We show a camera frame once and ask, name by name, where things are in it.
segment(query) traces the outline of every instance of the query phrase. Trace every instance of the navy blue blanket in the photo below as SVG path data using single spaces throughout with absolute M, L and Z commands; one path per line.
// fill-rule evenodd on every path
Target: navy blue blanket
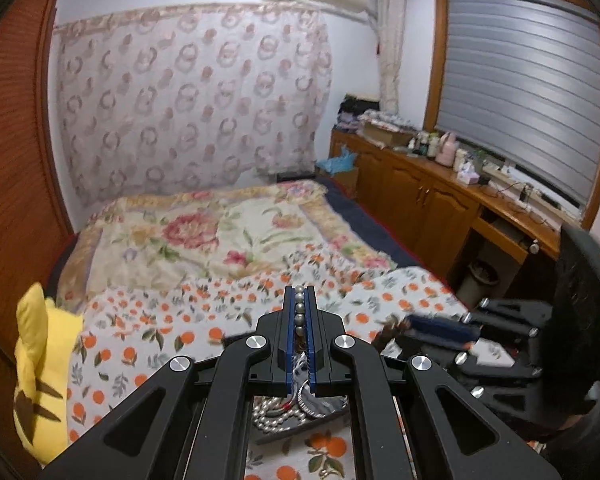
M 398 264 L 398 267 L 419 266 L 420 263 L 391 237 L 389 231 L 368 215 L 354 200 L 347 198 L 330 178 L 316 180 L 328 189 L 326 199 L 331 208 L 349 223 L 351 229 L 376 251 L 382 251 Z

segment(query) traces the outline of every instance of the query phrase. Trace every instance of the trash can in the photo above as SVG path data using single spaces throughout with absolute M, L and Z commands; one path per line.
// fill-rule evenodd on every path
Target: trash can
M 468 308 L 475 308 L 482 298 L 488 297 L 491 289 L 500 282 L 498 272 L 483 260 L 469 264 L 467 273 L 456 296 Z

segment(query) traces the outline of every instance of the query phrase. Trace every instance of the bed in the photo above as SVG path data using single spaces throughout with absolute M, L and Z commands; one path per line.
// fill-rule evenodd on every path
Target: bed
M 46 288 L 57 307 L 82 319 L 64 350 L 71 355 L 59 418 L 67 441 L 173 355 L 217 356 L 224 336 L 252 330 L 259 316 L 280 308 L 285 285 L 298 283 L 313 285 L 320 307 L 367 341 L 407 312 L 464 312 L 444 283 L 328 178 L 108 205 L 58 258 Z M 354 477 L 345 417 L 250 445 L 247 480 L 311 474 Z

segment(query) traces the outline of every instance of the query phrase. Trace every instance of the pikachu plush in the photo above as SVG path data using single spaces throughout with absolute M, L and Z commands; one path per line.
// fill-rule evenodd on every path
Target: pikachu plush
M 15 356 L 18 384 L 13 419 L 24 448 L 46 465 L 68 446 L 66 390 L 69 360 L 82 316 L 56 308 L 34 283 L 18 302 Z

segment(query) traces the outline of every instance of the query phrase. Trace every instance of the window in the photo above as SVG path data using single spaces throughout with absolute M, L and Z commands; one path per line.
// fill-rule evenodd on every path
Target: window
M 442 83 L 435 88 L 432 73 L 426 127 L 454 131 L 587 204 L 600 166 L 597 16 L 567 0 L 443 4 Z

